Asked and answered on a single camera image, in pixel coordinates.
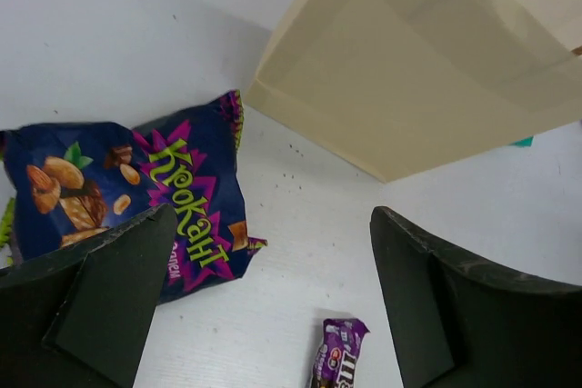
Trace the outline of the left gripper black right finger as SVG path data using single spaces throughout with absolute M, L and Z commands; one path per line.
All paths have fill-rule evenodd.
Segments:
M 581 289 L 492 262 L 385 206 L 371 243 L 406 387 L 578 387 Z

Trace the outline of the blue purple nut candy bag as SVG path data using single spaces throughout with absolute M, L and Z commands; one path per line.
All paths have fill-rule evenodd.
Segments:
M 236 177 L 243 123 L 241 95 L 231 90 L 132 129 L 98 122 L 4 130 L 21 257 L 78 244 L 167 204 L 177 226 L 161 303 L 242 277 L 266 244 L 247 231 Z

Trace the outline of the purple M&M's candy pack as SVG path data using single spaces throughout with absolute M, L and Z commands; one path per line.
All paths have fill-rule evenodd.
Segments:
M 368 333 L 358 318 L 325 319 L 308 387 L 353 388 L 357 360 Z

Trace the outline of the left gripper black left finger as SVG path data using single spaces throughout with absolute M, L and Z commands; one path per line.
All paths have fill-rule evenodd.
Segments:
M 2 386 L 133 386 L 175 231 L 159 205 L 2 270 Z

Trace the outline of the teal Fox's candy bag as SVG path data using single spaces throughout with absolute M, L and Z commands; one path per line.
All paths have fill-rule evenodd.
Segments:
M 533 136 L 529 136 L 529 137 L 526 137 L 526 138 L 521 139 L 519 141 L 516 141 L 514 143 L 511 143 L 510 145 L 511 146 L 514 146 L 514 147 L 528 148 L 528 147 L 531 147 L 532 146 L 533 141 L 534 141 L 534 137 Z

